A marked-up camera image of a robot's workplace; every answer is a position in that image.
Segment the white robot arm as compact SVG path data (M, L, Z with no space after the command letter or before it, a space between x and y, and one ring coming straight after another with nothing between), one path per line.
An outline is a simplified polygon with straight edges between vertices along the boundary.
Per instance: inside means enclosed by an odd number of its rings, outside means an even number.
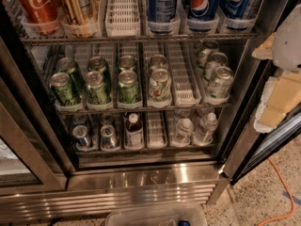
M293 9L252 56L270 59L283 71L279 77L270 76L265 83L255 114L255 130L268 133L301 102L301 5Z

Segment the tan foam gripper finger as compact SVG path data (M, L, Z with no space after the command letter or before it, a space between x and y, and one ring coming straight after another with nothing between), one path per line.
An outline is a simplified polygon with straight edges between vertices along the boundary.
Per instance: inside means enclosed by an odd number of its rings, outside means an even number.
M259 47L257 47L253 52L252 56L257 59L272 59L272 47L274 44L275 33L270 35Z
M279 78L270 77L261 101L259 124L277 127L287 113L301 102L301 74L287 73Z

